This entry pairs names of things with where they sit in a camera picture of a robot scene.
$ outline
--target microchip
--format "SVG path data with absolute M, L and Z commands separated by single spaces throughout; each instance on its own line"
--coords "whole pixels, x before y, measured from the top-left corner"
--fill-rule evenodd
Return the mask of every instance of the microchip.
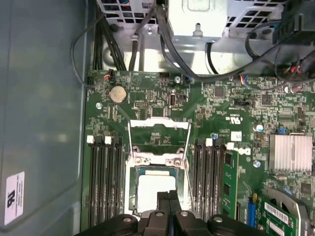
M 230 195 L 230 186 L 228 186 L 226 183 L 224 184 L 223 191 L 226 195 Z
M 202 113 L 197 113 L 196 117 L 197 117 L 197 119 L 203 119 L 203 114 Z
M 262 105 L 271 105 L 272 96 L 271 95 L 262 95 L 261 104 Z
M 305 119 L 305 114 L 304 114 L 303 109 L 301 107 L 297 108 L 297 118 L 298 119 Z
M 186 102 L 186 95 L 184 95 L 184 94 L 179 94 L 178 100 L 179 100 L 180 102 Z
M 154 117 L 162 117 L 164 115 L 164 109 L 163 108 L 153 108 L 152 114 Z
M 203 124 L 202 121 L 197 121 L 197 122 L 196 122 L 196 127 L 201 127 L 202 124 Z
M 223 87 L 215 87 L 215 97 L 224 97 Z
M 311 194 L 312 193 L 312 185 L 310 183 L 301 183 L 301 193 Z
M 232 155 L 230 153 L 225 154 L 224 163 L 230 166 L 232 165 Z
M 263 139 L 265 137 L 265 135 L 262 132 L 257 132 L 256 137 L 257 137 L 257 139 Z

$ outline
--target wire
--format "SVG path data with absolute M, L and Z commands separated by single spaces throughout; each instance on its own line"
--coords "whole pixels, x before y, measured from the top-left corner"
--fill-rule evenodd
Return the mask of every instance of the wire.
M 250 37 L 251 37 L 251 35 L 253 33 L 255 33 L 258 29 L 269 27 L 269 26 L 273 26 L 275 24 L 280 24 L 280 23 L 281 23 L 281 21 L 270 21 L 270 22 L 262 23 L 259 26 L 255 27 L 251 32 L 249 32 L 247 34 L 247 37 L 245 39 L 245 49 L 246 49 L 246 52 L 248 53 L 248 55 L 251 58 L 255 59 L 255 58 L 259 57 L 259 55 L 256 52 L 254 52 L 254 50 L 250 46 Z M 272 62 L 270 62 L 268 60 L 266 60 L 264 62 L 269 64 L 269 65 L 272 65 L 272 67 L 273 67 L 273 63 Z
M 151 18 L 154 15 L 154 12 L 155 12 L 155 6 L 152 6 L 149 13 L 140 22 L 140 24 L 138 25 L 138 27 L 137 27 L 137 29 L 133 35 L 136 35 L 137 37 L 139 37 L 141 29 L 151 20 Z M 137 51 L 138 51 L 138 39 L 134 39 L 132 42 L 131 59 L 130 59 L 129 68 L 128 68 L 129 71 L 134 70 L 134 65 L 136 63 L 136 57 L 137 57 Z
M 283 81 L 283 82 L 286 82 L 286 83 L 291 83 L 291 84 L 304 84 L 304 83 L 310 83 L 310 82 L 314 82 L 315 81 L 315 78 L 307 78 L 307 76 L 304 74 L 305 80 L 293 80 L 295 77 L 296 77 L 296 74 L 298 72 L 301 72 L 301 67 L 300 67 L 300 57 L 298 55 L 297 57 L 297 62 L 296 62 L 296 65 L 294 67 L 291 68 L 291 75 L 285 79 L 285 78 L 282 78 L 279 74 L 278 74 L 278 69 L 277 69 L 277 62 L 278 62 L 278 59 L 279 59 L 279 56 L 280 56 L 280 52 L 281 52 L 281 48 L 278 49 L 277 53 L 276 53 L 276 57 L 275 57 L 275 75 L 276 77 Z
M 75 47 L 75 44 L 77 43 L 77 41 L 86 33 L 88 32 L 89 30 L 91 30 L 101 19 L 103 19 L 105 16 L 104 13 L 101 13 L 100 16 L 92 23 L 90 24 L 86 29 L 84 29 L 72 42 L 71 42 L 71 46 L 70 46 L 70 56 L 71 56 L 71 63 L 72 63 L 72 68 L 73 68 L 73 71 L 74 71 L 74 74 L 75 74 L 75 77 L 78 79 L 78 81 L 80 82 L 80 84 L 82 84 L 82 86 L 84 86 L 85 88 L 88 88 L 88 89 L 94 89 L 96 87 L 98 87 L 102 82 L 103 80 L 99 80 L 97 81 L 94 85 L 89 85 L 87 83 L 85 83 L 81 76 L 79 75 L 79 72 L 78 72 L 78 69 L 75 65 L 75 59 L 74 59 L 74 47 Z
M 160 37 L 160 42 L 161 42 L 162 55 L 163 55 L 165 61 L 166 61 L 170 66 L 172 66 L 174 69 L 179 70 L 179 72 L 180 72 L 181 74 L 187 76 L 187 72 L 185 72 L 182 68 L 177 67 L 177 66 L 172 62 L 172 60 L 168 57 L 168 55 L 166 54 L 166 51 L 165 51 L 165 43 L 164 43 L 164 40 L 163 40 L 162 36 Z
M 124 62 L 124 59 L 122 56 L 122 52 L 120 51 L 120 48 L 117 44 L 117 41 L 113 36 L 113 33 L 109 27 L 109 24 L 108 24 L 106 17 L 103 17 L 101 23 L 102 23 L 103 30 L 104 30 L 104 37 L 108 43 L 108 46 L 113 48 L 114 53 L 111 51 L 112 57 L 114 58 L 114 54 L 115 54 L 117 57 L 119 66 L 120 66 L 120 70 L 126 71 L 127 69 L 126 69 L 126 65 L 125 65 L 125 62 Z
M 311 51 L 301 62 L 301 71 L 306 73 L 311 64 L 315 61 L 315 50 Z
M 217 70 L 215 69 L 215 66 L 212 63 L 212 59 L 211 59 L 211 48 L 212 48 L 213 43 L 208 43 L 207 45 L 207 59 L 208 59 L 208 64 L 212 70 L 212 72 L 216 75 L 218 75 L 219 73 L 217 72 Z
M 176 51 L 174 44 L 171 40 L 171 37 L 168 33 L 168 28 L 167 28 L 167 24 L 166 24 L 166 20 L 165 20 L 165 11 L 163 10 L 163 7 L 161 5 L 157 6 L 157 10 L 156 10 L 156 14 L 157 14 L 157 21 L 158 21 L 158 25 L 160 28 L 160 33 L 161 36 L 163 37 L 163 40 L 172 56 L 172 58 L 175 60 L 175 62 L 184 70 L 187 72 L 187 74 L 191 77 L 194 78 L 195 81 L 197 82 L 206 82 L 206 83 L 213 83 L 215 81 L 219 81 L 219 80 L 224 80 L 227 79 L 230 76 L 234 76 L 236 74 L 242 73 L 247 67 L 252 66 L 260 61 L 263 60 L 263 58 L 265 56 L 267 56 L 268 54 L 270 54 L 271 52 L 275 51 L 278 48 L 278 45 L 273 46 L 272 48 L 270 48 L 268 51 L 266 51 L 263 55 L 261 55 L 259 58 L 254 59 L 252 62 L 250 62 L 247 65 L 244 65 L 234 71 L 225 73 L 225 74 L 221 74 L 221 75 L 216 75 L 216 76 L 208 76 L 208 77 L 199 77 L 197 76 L 188 66 L 187 64 L 183 61 L 183 59 L 181 58 L 181 56 L 178 54 L 178 52 Z
M 116 67 L 117 70 L 123 70 L 122 68 L 122 65 L 120 64 L 120 61 L 118 60 L 118 56 L 117 56 L 117 53 L 113 47 L 113 44 L 110 40 L 110 38 L 108 37 L 107 33 L 106 33 L 106 29 L 105 29 L 105 26 L 104 24 L 101 24 L 101 29 L 102 29 L 102 34 L 104 35 L 105 39 L 106 39 L 106 42 L 107 42 L 107 45 L 108 45 L 108 48 L 109 48 L 109 51 L 111 53 L 111 56 L 113 58 L 113 61 L 114 61 L 114 65 Z

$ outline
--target white label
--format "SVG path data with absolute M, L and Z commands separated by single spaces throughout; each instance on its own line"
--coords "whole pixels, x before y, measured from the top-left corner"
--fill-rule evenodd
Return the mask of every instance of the white label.
M 281 211 L 275 209 L 273 206 L 269 205 L 268 203 L 265 203 L 265 210 L 273 214 L 275 217 L 277 217 L 281 221 L 285 222 L 287 225 L 289 224 L 289 217 L 287 217 Z
M 229 120 L 231 124 L 241 124 L 243 118 L 240 117 L 225 117 L 225 120 Z
M 25 172 L 20 172 L 6 179 L 4 225 L 23 214 L 24 176 Z
M 279 234 L 280 236 L 284 236 L 284 231 L 280 229 L 278 226 L 276 226 L 274 223 L 270 222 L 269 226 L 277 234 Z
M 241 131 L 232 131 L 231 132 L 231 141 L 232 142 L 241 142 L 242 141 L 242 132 Z

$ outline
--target metal case panel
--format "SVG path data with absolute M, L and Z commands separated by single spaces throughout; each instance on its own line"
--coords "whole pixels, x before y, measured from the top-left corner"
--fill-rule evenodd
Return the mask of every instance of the metal case panel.
M 69 49 L 86 15 L 84 1 L 1 1 L 0 235 L 79 231 L 83 95 Z M 76 49 L 82 71 L 83 40 Z M 23 214 L 4 225 L 6 180 L 20 172 Z

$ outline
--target heatsink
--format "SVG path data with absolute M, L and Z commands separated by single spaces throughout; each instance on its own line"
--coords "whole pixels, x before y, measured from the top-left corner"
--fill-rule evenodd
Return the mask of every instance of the heatsink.
M 270 135 L 270 171 L 310 172 L 312 155 L 311 136 Z

